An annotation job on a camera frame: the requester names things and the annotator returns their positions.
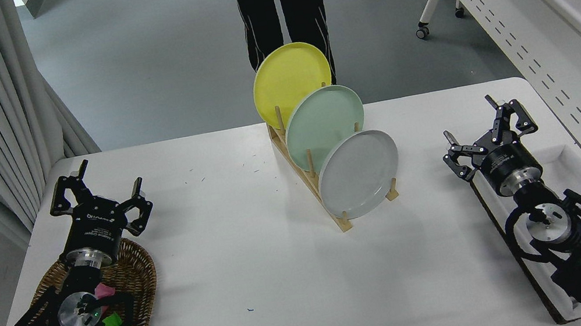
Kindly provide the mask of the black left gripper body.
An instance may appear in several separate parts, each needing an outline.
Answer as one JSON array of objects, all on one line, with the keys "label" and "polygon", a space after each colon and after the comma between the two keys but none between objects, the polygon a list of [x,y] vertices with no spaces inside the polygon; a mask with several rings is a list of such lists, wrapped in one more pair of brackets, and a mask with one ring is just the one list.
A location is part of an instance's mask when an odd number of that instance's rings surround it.
[{"label": "black left gripper body", "polygon": [[126,214],[116,201],[95,197],[77,204],[71,213],[72,226],[64,246],[67,263],[74,262],[76,251],[100,251],[117,256],[122,232],[127,225]]}]

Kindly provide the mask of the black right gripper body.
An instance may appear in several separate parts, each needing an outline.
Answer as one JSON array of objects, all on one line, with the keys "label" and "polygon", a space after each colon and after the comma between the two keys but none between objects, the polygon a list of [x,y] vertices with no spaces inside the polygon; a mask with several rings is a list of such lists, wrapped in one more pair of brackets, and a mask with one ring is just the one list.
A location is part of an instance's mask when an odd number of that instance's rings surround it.
[{"label": "black right gripper body", "polygon": [[496,194],[513,193],[528,183],[541,180],[541,164],[518,139],[495,144],[492,137],[481,138],[474,144],[483,147],[477,167]]}]

